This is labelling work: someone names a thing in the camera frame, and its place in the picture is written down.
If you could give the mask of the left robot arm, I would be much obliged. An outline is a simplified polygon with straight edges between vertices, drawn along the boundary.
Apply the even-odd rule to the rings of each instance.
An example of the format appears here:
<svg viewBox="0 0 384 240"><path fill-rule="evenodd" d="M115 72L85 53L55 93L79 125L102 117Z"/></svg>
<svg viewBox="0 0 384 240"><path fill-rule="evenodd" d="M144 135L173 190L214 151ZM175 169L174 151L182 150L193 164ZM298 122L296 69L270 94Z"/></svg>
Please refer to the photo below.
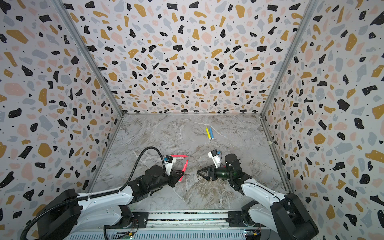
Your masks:
<svg viewBox="0 0 384 240"><path fill-rule="evenodd" d="M129 204L151 196L166 185L174 187L183 175L181 170L167 174L162 167L153 166L128 182L123 190L115 188L88 194L66 190L39 212L39 239L63 240L75 232L102 226L127 227L133 220Z"/></svg>

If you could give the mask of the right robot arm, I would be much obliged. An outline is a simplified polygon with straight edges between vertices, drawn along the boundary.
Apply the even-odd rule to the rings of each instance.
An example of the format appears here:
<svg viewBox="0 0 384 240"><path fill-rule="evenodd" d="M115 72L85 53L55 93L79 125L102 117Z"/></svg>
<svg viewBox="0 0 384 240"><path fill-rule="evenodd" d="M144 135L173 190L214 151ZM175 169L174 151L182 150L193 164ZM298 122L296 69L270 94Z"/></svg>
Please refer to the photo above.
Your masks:
<svg viewBox="0 0 384 240"><path fill-rule="evenodd" d="M242 207L241 217L230 217L230 224L243 223L252 227L260 224L276 232L282 240L311 240L319 229L299 197L293 193L279 193L259 183L243 171L235 154L225 156L225 166L219 155L209 154L213 165L197 174L207 181L223 180L243 196L252 199Z"/></svg>

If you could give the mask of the blue highlighter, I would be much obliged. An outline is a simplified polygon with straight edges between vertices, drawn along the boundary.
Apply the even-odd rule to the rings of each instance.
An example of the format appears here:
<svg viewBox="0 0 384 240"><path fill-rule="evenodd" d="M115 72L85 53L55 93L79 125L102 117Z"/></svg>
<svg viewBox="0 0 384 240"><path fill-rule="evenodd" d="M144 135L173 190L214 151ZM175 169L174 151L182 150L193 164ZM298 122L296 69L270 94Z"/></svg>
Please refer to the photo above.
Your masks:
<svg viewBox="0 0 384 240"><path fill-rule="evenodd" d="M213 140L213 139L214 139L214 135L213 135L213 130L212 130L212 128L209 128L209 132L210 132L211 139Z"/></svg>

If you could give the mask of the yellow highlighter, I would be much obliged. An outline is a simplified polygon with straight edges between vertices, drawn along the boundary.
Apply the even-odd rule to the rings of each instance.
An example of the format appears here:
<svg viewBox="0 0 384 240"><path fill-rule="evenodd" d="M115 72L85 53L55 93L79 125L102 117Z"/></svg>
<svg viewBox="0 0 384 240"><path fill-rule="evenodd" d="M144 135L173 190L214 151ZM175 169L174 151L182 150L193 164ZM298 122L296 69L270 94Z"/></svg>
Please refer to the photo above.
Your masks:
<svg viewBox="0 0 384 240"><path fill-rule="evenodd" d="M207 136L208 136L209 140L211 140L212 138L211 138L210 131L209 131L208 128L206 128L206 133L207 133Z"/></svg>

